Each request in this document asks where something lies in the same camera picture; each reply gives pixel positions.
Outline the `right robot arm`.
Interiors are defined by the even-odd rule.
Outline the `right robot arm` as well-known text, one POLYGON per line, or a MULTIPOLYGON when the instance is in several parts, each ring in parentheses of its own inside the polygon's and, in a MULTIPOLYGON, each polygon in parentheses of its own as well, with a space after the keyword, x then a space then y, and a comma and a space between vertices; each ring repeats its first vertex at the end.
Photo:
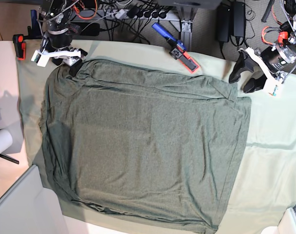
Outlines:
POLYGON ((83 29, 71 23, 71 17, 92 20, 97 9, 98 1, 95 1, 93 15, 83 16, 80 13, 87 8, 81 0, 44 0, 39 11, 42 19, 38 23, 44 23, 46 31, 42 33, 40 48, 35 50, 31 61, 40 67, 45 67, 50 60, 57 66, 65 64, 70 68, 70 76, 74 77, 88 53, 72 46, 73 36, 79 35, 83 29))

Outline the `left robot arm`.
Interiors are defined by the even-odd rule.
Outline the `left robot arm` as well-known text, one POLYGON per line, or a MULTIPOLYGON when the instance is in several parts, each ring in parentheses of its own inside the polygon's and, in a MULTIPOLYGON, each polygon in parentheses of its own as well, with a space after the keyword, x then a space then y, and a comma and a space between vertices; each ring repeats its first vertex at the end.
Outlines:
POLYGON ((239 58, 229 75, 229 83, 237 83, 241 73, 254 73, 260 68, 262 76, 250 78, 242 90, 253 93, 262 90, 273 97, 279 97, 287 77, 296 69, 296 0, 281 0, 279 2, 286 22, 279 27, 266 26, 261 32, 261 40, 267 45, 262 52, 251 47, 239 50, 239 58))

